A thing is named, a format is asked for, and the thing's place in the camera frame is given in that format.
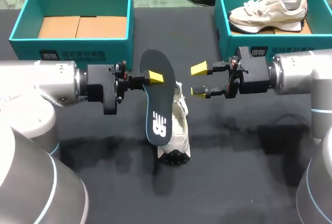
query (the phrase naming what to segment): shoelace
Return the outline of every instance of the shoelace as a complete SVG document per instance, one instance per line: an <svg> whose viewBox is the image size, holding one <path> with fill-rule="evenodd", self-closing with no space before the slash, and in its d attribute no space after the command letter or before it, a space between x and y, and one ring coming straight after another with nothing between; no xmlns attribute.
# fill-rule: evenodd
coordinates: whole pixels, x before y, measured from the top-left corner
<svg viewBox="0 0 332 224"><path fill-rule="evenodd" d="M264 0L249 0L248 2L245 2L244 5L244 10L248 15L253 15L253 14L258 14L261 13L262 10L262 2Z"/></svg>

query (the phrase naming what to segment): shoe sole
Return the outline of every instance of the shoe sole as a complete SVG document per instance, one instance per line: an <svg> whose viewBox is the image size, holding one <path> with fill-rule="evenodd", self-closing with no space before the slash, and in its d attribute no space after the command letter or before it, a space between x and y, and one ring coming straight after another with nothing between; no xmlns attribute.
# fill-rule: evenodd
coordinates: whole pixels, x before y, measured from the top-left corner
<svg viewBox="0 0 332 224"><path fill-rule="evenodd" d="M260 32L262 30L266 30L266 29L269 29L272 27L279 29L281 31L298 33L298 32L302 31L304 25L305 25L304 20L302 20L300 22L296 22L296 23L273 22L273 23L269 23L266 25L262 25L262 26L242 26L239 24L229 22L229 26L232 28L232 30L234 30L236 32L240 32L242 34L257 34L258 32Z"/></svg>
<svg viewBox="0 0 332 224"><path fill-rule="evenodd" d="M170 153L164 153L159 160L170 165L180 165L187 163L190 157L186 153L181 153L178 150L173 150Z"/></svg>

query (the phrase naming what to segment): metal cylinder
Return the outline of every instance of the metal cylinder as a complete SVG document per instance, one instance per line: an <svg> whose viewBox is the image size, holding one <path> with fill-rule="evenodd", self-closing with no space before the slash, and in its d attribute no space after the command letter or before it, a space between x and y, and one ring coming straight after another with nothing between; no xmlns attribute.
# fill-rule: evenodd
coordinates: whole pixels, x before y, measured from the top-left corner
<svg viewBox="0 0 332 224"><path fill-rule="evenodd" d="M277 54L273 58L276 70L276 94L310 93L311 73L316 66L332 60L332 49Z"/></svg>
<svg viewBox="0 0 332 224"><path fill-rule="evenodd" d="M318 144L332 126L332 61L312 71L311 118L313 140Z"/></svg>
<svg viewBox="0 0 332 224"><path fill-rule="evenodd" d="M0 117L40 148L60 158L56 113L52 104L41 96L26 94L10 100L2 106Z"/></svg>
<svg viewBox="0 0 332 224"><path fill-rule="evenodd" d="M81 179L3 121L0 137L0 223L85 223Z"/></svg>
<svg viewBox="0 0 332 224"><path fill-rule="evenodd" d="M311 159L296 192L296 206L303 224L332 223L332 128Z"/></svg>
<svg viewBox="0 0 332 224"><path fill-rule="evenodd" d="M1 94L37 89L66 105L77 102L79 70L73 61L1 61Z"/></svg>

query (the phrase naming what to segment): cardboard box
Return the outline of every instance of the cardboard box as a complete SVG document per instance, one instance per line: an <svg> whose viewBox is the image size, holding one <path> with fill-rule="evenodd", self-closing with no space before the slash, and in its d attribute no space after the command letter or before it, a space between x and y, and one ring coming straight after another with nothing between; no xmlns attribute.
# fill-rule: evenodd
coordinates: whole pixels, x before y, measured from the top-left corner
<svg viewBox="0 0 332 224"><path fill-rule="evenodd" d="M26 0L10 36L19 60L133 64L133 0Z"/></svg>
<svg viewBox="0 0 332 224"><path fill-rule="evenodd" d="M308 0L308 14L300 33L269 30L258 34L237 34L230 30L227 13L249 0L216 0L214 19L223 60L238 46L249 46L253 56L271 61L277 53L332 48L332 11L326 0Z"/></svg>

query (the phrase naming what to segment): new balance logo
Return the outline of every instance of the new balance logo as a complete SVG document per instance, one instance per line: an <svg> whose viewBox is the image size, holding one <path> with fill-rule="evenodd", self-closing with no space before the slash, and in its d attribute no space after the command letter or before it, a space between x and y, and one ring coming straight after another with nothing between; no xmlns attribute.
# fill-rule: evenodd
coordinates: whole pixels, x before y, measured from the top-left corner
<svg viewBox="0 0 332 224"><path fill-rule="evenodd" d="M166 124L166 119L157 114L156 112L153 112L153 117L154 120L152 126L154 133L161 137L166 137L166 126L164 126Z"/></svg>

